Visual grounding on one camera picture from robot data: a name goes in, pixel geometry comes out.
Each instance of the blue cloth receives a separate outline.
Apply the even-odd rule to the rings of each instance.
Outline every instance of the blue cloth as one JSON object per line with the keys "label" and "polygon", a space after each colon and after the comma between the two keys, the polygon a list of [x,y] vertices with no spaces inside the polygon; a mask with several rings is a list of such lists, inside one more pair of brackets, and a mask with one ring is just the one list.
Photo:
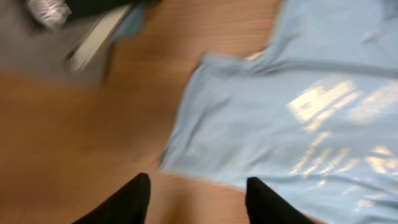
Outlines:
{"label": "blue cloth", "polygon": [[398,223],[395,0],[284,1],[266,51],[207,54],[160,169],[259,177],[327,223]]}

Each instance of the wooden surface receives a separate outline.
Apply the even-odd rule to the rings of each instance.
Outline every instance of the wooden surface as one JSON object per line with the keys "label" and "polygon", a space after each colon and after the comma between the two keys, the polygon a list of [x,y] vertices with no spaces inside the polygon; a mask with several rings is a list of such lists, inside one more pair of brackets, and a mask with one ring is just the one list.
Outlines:
{"label": "wooden surface", "polygon": [[201,54],[265,46],[278,0],[164,0],[115,46],[106,86],[82,90],[0,76],[0,223],[71,223],[139,172],[146,223],[248,223],[244,194],[155,173]]}

